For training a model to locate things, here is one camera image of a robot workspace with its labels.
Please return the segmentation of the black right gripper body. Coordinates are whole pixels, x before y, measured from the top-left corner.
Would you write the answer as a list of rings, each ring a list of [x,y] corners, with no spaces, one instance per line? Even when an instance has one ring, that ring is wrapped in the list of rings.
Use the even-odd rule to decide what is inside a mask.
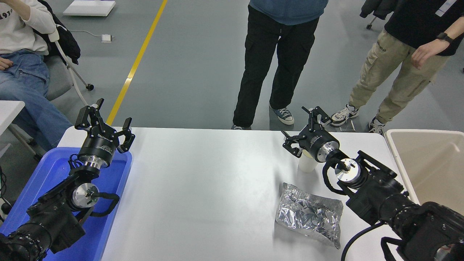
[[[337,149],[337,139],[323,126],[305,126],[304,150],[312,157],[326,157],[331,151]]]

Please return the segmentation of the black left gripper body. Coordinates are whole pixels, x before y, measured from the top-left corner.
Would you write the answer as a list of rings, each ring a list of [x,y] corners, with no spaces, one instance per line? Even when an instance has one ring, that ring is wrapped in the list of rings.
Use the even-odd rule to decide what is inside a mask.
[[[118,145],[111,137],[114,133],[116,130],[111,128],[104,131],[100,128],[91,128],[78,153],[78,159],[84,162],[96,157],[104,163],[111,163]]]

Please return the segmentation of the person's left hand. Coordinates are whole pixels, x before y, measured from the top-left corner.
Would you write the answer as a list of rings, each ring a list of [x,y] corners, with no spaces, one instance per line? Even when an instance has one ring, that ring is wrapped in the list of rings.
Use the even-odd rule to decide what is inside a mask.
[[[421,69],[421,67],[425,64],[428,58],[440,53],[443,51],[443,46],[447,48],[447,42],[443,43],[442,40],[435,39],[429,43],[426,43],[414,51],[411,55],[411,62],[412,65],[416,69]]]

